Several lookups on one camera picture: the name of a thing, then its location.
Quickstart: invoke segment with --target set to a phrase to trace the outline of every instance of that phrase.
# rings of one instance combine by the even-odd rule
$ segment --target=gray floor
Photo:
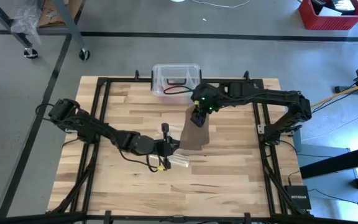
[[[4,9],[11,4],[0,0]],[[83,31],[358,37],[358,25],[349,32],[305,30],[298,5],[296,0],[253,0],[222,9],[190,1],[95,0],[86,3],[78,26]],[[63,41],[43,36],[42,45],[35,47],[40,58],[31,61],[21,56],[23,49],[13,37],[0,35],[0,198]],[[197,63],[204,77],[241,77],[249,70],[252,77],[279,78],[282,89],[301,90],[311,102],[331,96],[333,86],[352,84],[358,69],[358,43],[123,37],[85,37],[85,42],[90,60],[78,59],[72,41],[52,103],[74,98],[82,75],[133,76],[136,69],[149,75],[156,63]],[[358,96],[350,96],[316,113],[304,125],[302,139],[305,144],[358,148],[358,120],[330,133],[357,117]],[[64,137],[51,124],[41,126],[9,215],[45,211]],[[342,208],[342,202],[317,198],[312,203],[316,215],[354,220],[343,212],[327,212]]]

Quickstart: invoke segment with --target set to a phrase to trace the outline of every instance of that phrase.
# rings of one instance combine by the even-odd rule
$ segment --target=wooden table
[[[84,110],[90,111],[98,77],[82,77],[76,96]],[[279,90],[277,79],[264,79],[265,88]],[[180,138],[187,106],[166,106],[150,92],[149,83],[112,83],[104,122],[116,129],[162,137],[161,123],[168,123],[172,137]],[[282,106],[268,106],[275,122]],[[260,117],[263,122],[262,109]],[[88,214],[104,215],[183,215],[203,217],[269,217],[264,175],[260,160],[252,104],[224,108],[209,119],[210,143],[202,151],[183,151],[190,166],[173,166],[165,172],[151,173],[146,166],[125,161],[110,141],[102,138],[93,181]],[[68,134],[66,141],[76,138]],[[282,137],[292,143],[292,139]],[[55,208],[75,184],[82,142],[67,144],[62,151],[48,209]],[[127,155],[145,161],[144,157]],[[295,151],[287,144],[277,146],[283,184],[299,170]],[[302,184],[299,173],[293,184]],[[272,184],[276,212],[277,191]],[[79,207],[83,201],[83,191]]]

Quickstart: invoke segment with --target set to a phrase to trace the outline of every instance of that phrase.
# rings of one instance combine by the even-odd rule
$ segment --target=cable
[[[298,155],[298,151],[296,150],[296,148],[295,148],[295,146],[294,146],[293,144],[291,144],[291,143],[289,143],[289,142],[287,142],[287,141],[284,141],[284,140],[280,140],[280,142],[284,142],[284,143],[289,144],[289,145],[293,148],[293,150],[295,150],[296,154]]]
[[[74,119],[82,119],[82,118],[79,118],[79,117],[71,117],[71,118],[64,119],[63,121],[61,121],[61,123],[66,122],[66,121],[69,121],[69,120],[71,120],[71,119],[74,120]],[[110,132],[108,129],[104,128],[104,127],[103,127],[102,125],[100,125],[100,124],[97,124],[97,123],[93,123],[93,124],[99,126],[99,127],[102,128],[102,129],[104,129],[107,133],[110,134],[110,137],[112,138],[113,141],[118,142],[117,139],[114,137],[114,135],[111,134],[111,132]],[[115,146],[117,147],[117,149],[118,149],[118,151],[119,151],[121,157],[122,157],[123,159],[125,159],[126,161],[136,162],[136,163],[139,163],[139,164],[143,164],[143,165],[147,166],[151,172],[156,172],[155,170],[152,170],[152,168],[157,169],[157,167],[150,165],[149,154],[144,155],[144,156],[146,156],[146,162],[136,161],[136,160],[133,160],[133,159],[128,159],[128,158],[126,158],[126,157],[123,155],[123,153],[122,153],[122,149],[121,149],[119,146],[117,146],[117,145],[115,145]]]
[[[322,110],[322,109],[326,108],[327,106],[329,106],[329,105],[331,105],[331,104],[333,104],[333,103],[335,103],[335,102],[338,102],[339,100],[345,99],[346,97],[352,95],[352,94],[355,93],[355,92],[356,92],[356,91],[353,91],[353,92],[349,93],[348,95],[346,95],[346,96],[344,96],[344,97],[342,97],[342,98],[339,98],[339,99],[337,99],[337,100],[335,100],[335,101],[333,101],[333,102],[328,103],[328,104],[325,105],[325,106],[320,106],[318,109],[315,109],[312,113],[315,113],[315,112],[317,112],[317,111],[319,111],[319,110]]]
[[[353,83],[351,86],[349,86],[349,87],[347,87],[346,89],[344,89],[344,91],[345,90],[348,90],[348,89],[350,89],[350,88],[352,88],[354,85],[356,85],[357,84],[357,82],[355,82],[355,83]],[[323,107],[324,106],[324,104],[326,104],[327,102],[324,102],[322,105],[320,105],[320,106],[318,106],[317,108],[315,108],[314,110],[313,110],[313,112],[312,112],[312,114],[314,113],[314,112],[316,112],[317,110],[319,110],[321,107]]]
[[[331,97],[329,97],[329,98],[326,98],[325,100],[322,100],[322,101],[320,101],[320,102],[318,102],[318,103],[316,103],[316,104],[311,105],[311,107],[314,108],[315,106],[321,105],[321,104],[323,104],[323,103],[325,103],[325,102],[327,102],[327,101],[329,101],[329,100],[331,100],[331,99],[333,99],[333,98],[336,98],[336,97],[338,97],[338,96],[341,96],[341,95],[343,95],[343,94],[350,93],[350,92],[356,91],[356,90],[358,90],[358,86],[353,87],[353,88],[350,88],[350,89],[348,89],[348,90],[344,90],[344,91],[342,91],[342,92],[340,92],[340,93],[337,93],[337,94],[335,94],[335,95],[333,95],[333,96],[331,96]]]
[[[298,156],[311,156],[311,157],[322,157],[322,158],[332,158],[333,156],[314,156],[314,155],[306,155],[306,154],[297,154]]]
[[[222,6],[222,5],[218,5],[218,4],[212,4],[212,3],[209,3],[209,2],[200,2],[200,1],[196,1],[196,0],[192,0],[192,1],[200,3],[200,4],[209,4],[210,6],[225,7],[225,8],[231,8],[231,9],[235,8],[235,7],[239,7],[239,6],[245,6],[246,4],[251,2],[251,0],[248,0],[248,1],[244,2],[244,3],[238,4],[238,5],[235,5],[235,6]]]
[[[143,165],[147,166],[149,169],[150,169],[150,168],[157,168],[157,167],[155,167],[155,166],[151,166],[151,165],[150,165],[149,160],[148,160],[149,155],[146,155],[146,161],[147,161],[147,163],[145,163],[145,162],[142,162],[142,161],[136,161],[136,160],[133,160],[133,159],[128,159],[128,158],[126,158],[126,157],[123,155],[121,149],[118,148],[118,151],[119,151],[121,157],[122,157],[123,159],[125,159],[126,161],[136,162],[136,163],[139,163],[139,164],[143,164]]]
[[[347,123],[345,123],[345,124],[343,124],[343,125],[341,125],[341,126],[339,126],[338,128],[336,128],[336,129],[334,129],[334,130],[332,130],[332,131],[330,131],[330,132],[328,132],[328,133],[326,133],[326,134],[320,134],[319,136],[315,136],[315,137],[312,137],[312,138],[304,139],[304,140],[302,140],[302,142],[304,142],[304,141],[309,141],[309,140],[312,140],[312,139],[315,139],[315,138],[320,138],[320,137],[329,135],[329,134],[331,134],[331,133],[337,131],[337,130],[340,129],[341,127],[343,127],[343,126],[345,126],[345,125],[348,125],[348,124],[352,123],[353,121],[355,121],[355,120],[357,120],[357,119],[358,119],[358,117],[355,118],[355,119],[353,119],[353,120],[351,120],[351,121],[349,121],[349,122],[347,122]]]
[[[187,90],[186,90],[186,91],[173,92],[173,93],[167,93],[168,90],[172,90],[172,89],[174,89],[174,88],[185,88],[185,89],[187,89]],[[194,90],[192,90],[191,88],[189,88],[189,87],[187,87],[187,86],[179,85],[179,86],[171,86],[171,87],[169,87],[169,88],[166,88],[166,89],[164,89],[163,92],[164,92],[165,95],[176,95],[176,94],[182,94],[182,93],[190,93],[190,92],[192,92],[192,91],[194,91]]]
[[[293,172],[292,174],[297,174],[297,173],[299,173],[299,172],[301,172],[300,170],[298,170],[298,171],[296,171],[296,172]],[[291,175],[292,174],[290,174],[289,176],[288,176],[288,184],[291,186]]]
[[[44,121],[50,121],[49,119],[44,118],[43,116],[41,116],[40,114],[38,114],[38,110],[40,109],[41,106],[54,106],[54,105],[53,105],[53,104],[50,104],[50,103],[41,103],[40,105],[38,105],[38,106],[35,108],[35,115],[37,115],[38,117],[41,117]]]
[[[290,146],[293,148],[293,150],[295,150],[297,156],[311,156],[311,157],[332,158],[332,156],[315,156],[315,155],[307,155],[307,154],[298,154],[298,153],[301,152],[301,151],[298,152],[293,144],[291,144],[291,143],[289,143],[289,142],[287,142],[287,141],[284,141],[284,140],[280,140],[280,142],[284,142],[284,143],[287,143],[288,145],[290,145]]]
[[[70,141],[67,141],[67,142],[64,142],[62,147],[65,147],[67,144],[71,143],[71,142],[75,142],[75,141],[78,141],[79,139],[74,139],[74,140],[70,140]]]
[[[336,200],[341,200],[341,201],[344,201],[344,202],[350,202],[350,203],[358,204],[357,202],[352,202],[352,201],[350,201],[350,200],[345,200],[345,199],[341,199],[341,198],[337,198],[337,197],[330,196],[330,195],[328,195],[328,194],[324,194],[324,193],[322,193],[321,191],[319,191],[319,190],[317,190],[317,189],[311,189],[311,190],[309,190],[309,192],[310,192],[310,191],[314,191],[314,190],[317,191],[318,193],[322,194],[322,195],[325,195],[325,196],[330,197],[330,198],[334,198],[334,199],[336,199]]]

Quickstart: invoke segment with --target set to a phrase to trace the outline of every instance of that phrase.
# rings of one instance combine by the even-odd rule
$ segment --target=brown paper bag
[[[202,146],[209,143],[209,114],[204,125],[199,128],[191,120],[191,113],[195,106],[186,110],[185,126],[180,136],[180,148],[188,150],[202,150]]]

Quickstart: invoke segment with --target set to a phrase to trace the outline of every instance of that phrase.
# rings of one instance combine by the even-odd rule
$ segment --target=red crate
[[[318,16],[311,0],[303,0],[299,6],[303,23],[309,30],[349,30],[358,22],[358,0],[351,0],[355,9],[353,16]]]

